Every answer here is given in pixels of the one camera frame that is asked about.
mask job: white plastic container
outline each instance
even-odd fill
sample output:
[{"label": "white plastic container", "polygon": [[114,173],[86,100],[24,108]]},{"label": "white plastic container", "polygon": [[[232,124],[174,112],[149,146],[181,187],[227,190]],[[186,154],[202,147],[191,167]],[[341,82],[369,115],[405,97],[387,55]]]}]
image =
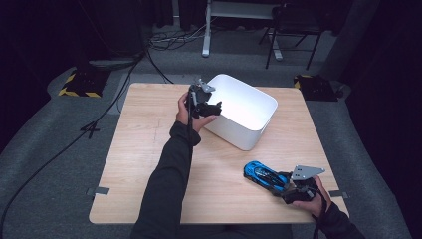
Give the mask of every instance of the white plastic container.
[{"label": "white plastic container", "polygon": [[208,104],[222,102],[221,115],[205,127],[242,150],[251,150],[276,110],[276,99],[228,75],[218,75],[209,86],[216,90]]}]

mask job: hand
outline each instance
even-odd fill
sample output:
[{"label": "hand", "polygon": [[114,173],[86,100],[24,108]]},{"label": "hand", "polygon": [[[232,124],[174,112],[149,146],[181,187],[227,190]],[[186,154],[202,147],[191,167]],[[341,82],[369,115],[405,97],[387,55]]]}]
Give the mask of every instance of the hand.
[{"label": "hand", "polygon": [[[320,178],[318,176],[315,176],[314,180],[316,181],[317,187],[319,188],[321,194],[326,200],[326,210],[328,210],[332,204],[331,199],[329,198],[328,193],[325,191],[325,188],[323,188]],[[316,197],[314,197],[312,201],[294,201],[292,204],[296,207],[310,212],[315,217],[320,217],[322,211],[322,199],[319,193],[316,194]]]},{"label": "hand", "polygon": [[[180,99],[178,101],[179,112],[176,115],[176,120],[180,121],[181,123],[183,123],[185,125],[187,125],[188,118],[189,118],[189,113],[188,113],[186,106],[185,106],[185,102],[187,100],[187,94],[188,93],[185,93],[180,97]],[[206,124],[215,120],[216,118],[217,118],[216,116],[209,116],[209,117],[201,118],[201,119],[193,118],[192,119],[192,128],[195,131],[199,132],[199,130],[201,130],[201,128],[203,126],[205,126]]]}]

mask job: black device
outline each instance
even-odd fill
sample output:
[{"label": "black device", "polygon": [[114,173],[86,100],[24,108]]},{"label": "black device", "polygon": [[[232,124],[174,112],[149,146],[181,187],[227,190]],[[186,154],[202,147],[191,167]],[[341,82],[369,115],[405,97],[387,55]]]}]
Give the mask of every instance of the black device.
[{"label": "black device", "polygon": [[197,84],[189,87],[188,100],[185,105],[189,110],[191,116],[199,119],[199,117],[219,116],[221,114],[221,102],[216,105],[209,105],[207,102],[210,100],[215,88],[208,86],[202,82],[201,79],[197,80]]},{"label": "black device", "polygon": [[297,165],[293,172],[286,174],[285,172],[279,172],[280,174],[287,175],[293,183],[284,192],[276,196],[280,196],[285,200],[286,204],[291,204],[294,201],[311,201],[317,195],[319,188],[317,187],[316,181],[313,176],[325,172],[324,168],[309,167]]}]

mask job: chair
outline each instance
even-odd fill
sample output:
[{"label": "chair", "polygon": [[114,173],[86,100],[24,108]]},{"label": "chair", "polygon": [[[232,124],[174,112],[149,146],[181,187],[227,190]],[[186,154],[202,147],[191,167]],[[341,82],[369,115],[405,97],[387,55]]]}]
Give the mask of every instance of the chair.
[{"label": "chair", "polygon": [[[326,30],[323,20],[323,9],[310,5],[306,1],[294,0],[291,3],[282,1],[279,7],[273,8],[273,23],[269,26],[260,40],[261,44],[267,35],[271,35],[271,46],[268,53],[266,69],[270,63],[274,42],[277,36],[295,36],[301,37],[295,44],[294,48],[280,49],[283,51],[311,51],[310,59],[308,60],[307,70],[310,68],[313,60],[320,35]],[[316,36],[316,41],[312,50],[300,50],[297,46],[308,35]]]}]

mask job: table top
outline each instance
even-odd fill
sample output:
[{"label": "table top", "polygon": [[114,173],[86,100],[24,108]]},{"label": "table top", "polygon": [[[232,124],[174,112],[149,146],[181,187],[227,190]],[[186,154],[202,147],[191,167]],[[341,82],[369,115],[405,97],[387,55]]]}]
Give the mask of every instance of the table top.
[{"label": "table top", "polygon": [[[327,191],[338,190],[301,92],[293,88],[257,88],[279,106],[261,139],[243,151],[203,128],[194,147],[181,223],[304,223],[311,216],[243,176],[244,166],[259,160],[275,171],[296,165],[323,167]],[[175,121],[177,100],[188,85],[132,84],[112,140],[90,213],[93,223],[134,223],[143,192]],[[332,199],[348,214],[342,197]]]}]

